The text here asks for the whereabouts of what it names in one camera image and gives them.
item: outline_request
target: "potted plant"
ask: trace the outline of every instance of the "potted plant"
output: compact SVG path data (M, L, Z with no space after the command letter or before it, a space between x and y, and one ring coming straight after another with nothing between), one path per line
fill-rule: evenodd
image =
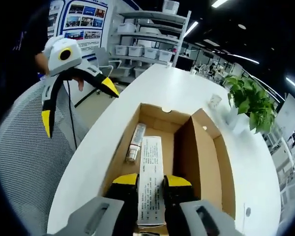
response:
M236 133L241 133L249 124L250 130L256 133L270 132L274 122L274 106L267 92L256 82L240 79L236 76L225 78L231 86L228 93L229 104L234 101L226 122Z

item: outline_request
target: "white curved desk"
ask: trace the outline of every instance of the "white curved desk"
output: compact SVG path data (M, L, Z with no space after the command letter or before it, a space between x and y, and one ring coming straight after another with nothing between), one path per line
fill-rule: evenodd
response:
M207 102L222 97L216 111ZM193 114L203 108L220 129L228 150L236 192L236 228L246 236L274 235L280 219L278 178L260 134L249 130L235 136L224 116L227 91L200 76L155 64L138 77L105 110L73 155L57 188L48 221L48 233L66 226L69 215L97 196L122 133L140 103ZM246 209L251 208L249 217Z

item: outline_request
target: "black ceiling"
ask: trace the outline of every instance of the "black ceiling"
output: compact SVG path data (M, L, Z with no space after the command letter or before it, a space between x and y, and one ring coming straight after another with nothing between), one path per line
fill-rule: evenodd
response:
M283 97L295 88L285 80L295 81L295 1L229 0L218 8L215 0L176 0L178 15L192 11L189 24L198 26L185 38L190 43L210 39L232 54L258 61L223 55L228 61L241 64L250 74L266 82ZM135 0L143 10L161 11L163 0Z

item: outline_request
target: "open cardboard box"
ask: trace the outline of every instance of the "open cardboard box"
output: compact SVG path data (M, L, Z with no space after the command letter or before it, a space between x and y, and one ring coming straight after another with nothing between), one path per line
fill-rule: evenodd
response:
M209 200L235 219L234 180L226 146L220 131L202 109L190 116L177 111L166 113L160 107L141 104L112 158L102 186L103 193L115 178L140 172L140 153L134 164L125 162L137 123L147 125L145 136L162 138L165 175L185 178L191 182L197 197ZM166 226L143 231L168 234Z

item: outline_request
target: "person's hand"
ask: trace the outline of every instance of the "person's hand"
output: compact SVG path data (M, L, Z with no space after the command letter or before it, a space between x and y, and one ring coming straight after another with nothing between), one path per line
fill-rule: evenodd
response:
M35 62L38 68L45 74L49 74L48 59L43 53L39 53L35 56ZM72 77L73 80L78 82L79 91L83 90L84 80L78 77Z

